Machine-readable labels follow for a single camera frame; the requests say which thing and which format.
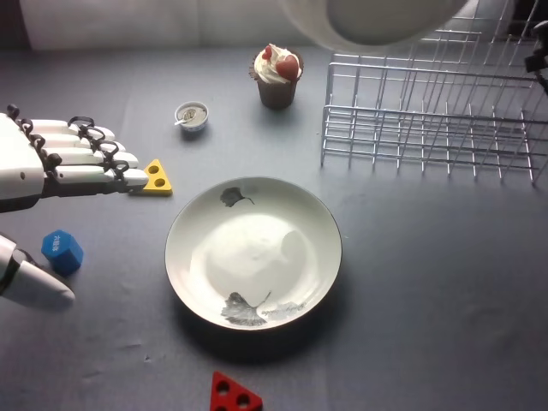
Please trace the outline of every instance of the heart decoration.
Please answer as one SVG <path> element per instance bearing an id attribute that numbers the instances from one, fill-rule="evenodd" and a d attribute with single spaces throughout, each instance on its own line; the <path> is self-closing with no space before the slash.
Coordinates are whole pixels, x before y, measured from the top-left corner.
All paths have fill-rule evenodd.
<path id="1" fill-rule="evenodd" d="M 272 57 L 272 48 L 270 47 L 270 45 L 267 45 L 265 47 L 265 52 L 263 53 L 263 58 L 265 60 L 270 60 Z"/>
<path id="2" fill-rule="evenodd" d="M 296 81 L 299 77 L 299 62 L 294 56 L 287 56 L 276 63 L 276 71 L 284 79 Z"/>

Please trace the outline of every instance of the metal dish rack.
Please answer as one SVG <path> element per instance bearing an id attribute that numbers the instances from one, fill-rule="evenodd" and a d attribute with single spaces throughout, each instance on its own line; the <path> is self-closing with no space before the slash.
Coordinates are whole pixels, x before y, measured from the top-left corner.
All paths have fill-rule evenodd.
<path id="1" fill-rule="evenodd" d="M 522 171 L 534 184 L 548 164 L 548 98 L 527 74 L 537 46 L 525 21 L 470 16 L 385 57 L 334 54 L 328 70 L 321 164 L 326 154 L 441 165 L 450 175 Z M 491 22 L 491 34 L 476 30 Z M 510 24 L 517 35 L 507 34 Z"/>

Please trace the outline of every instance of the yellow block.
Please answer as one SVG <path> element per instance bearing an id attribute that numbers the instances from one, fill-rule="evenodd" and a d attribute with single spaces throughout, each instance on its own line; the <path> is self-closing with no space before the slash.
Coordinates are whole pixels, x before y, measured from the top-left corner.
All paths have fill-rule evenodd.
<path id="1" fill-rule="evenodd" d="M 148 175 L 148 183 L 138 194 L 151 195 L 172 195 L 171 184 L 168 176 L 165 174 L 164 168 L 158 159 L 152 160 L 145 168 Z"/>

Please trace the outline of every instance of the blue block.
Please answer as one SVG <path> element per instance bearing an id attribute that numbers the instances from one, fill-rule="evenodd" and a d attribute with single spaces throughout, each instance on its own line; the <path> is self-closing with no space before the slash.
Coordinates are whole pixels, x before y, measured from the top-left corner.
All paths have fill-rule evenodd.
<path id="1" fill-rule="evenodd" d="M 84 252 L 73 236 L 58 229 L 44 237 L 42 254 L 50 261 L 53 270 L 64 277 L 78 270 Z"/>

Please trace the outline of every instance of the gray tablecloth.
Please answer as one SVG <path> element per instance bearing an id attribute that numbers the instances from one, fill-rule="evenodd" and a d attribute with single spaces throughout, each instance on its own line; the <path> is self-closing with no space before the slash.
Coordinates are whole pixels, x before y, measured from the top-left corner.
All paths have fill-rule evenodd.
<path id="1" fill-rule="evenodd" d="M 65 229 L 84 249 L 75 307 L 38 313 L 0 301 L 0 409 L 207 410 L 211 374 L 257 392 L 265 410 L 548 409 L 548 195 L 526 176 L 416 165 L 396 173 L 328 157 L 319 167 L 329 54 L 302 48 L 293 106 L 264 109 L 251 49 L 0 56 L 0 105 L 24 116 L 92 116 L 174 195 L 41 200 L 0 216 L 39 262 Z M 188 100 L 210 124 L 173 126 Z M 242 335 L 176 298 L 164 268 L 170 224 L 200 191 L 275 176 L 317 194 L 343 237 L 339 278 L 293 326 Z"/>

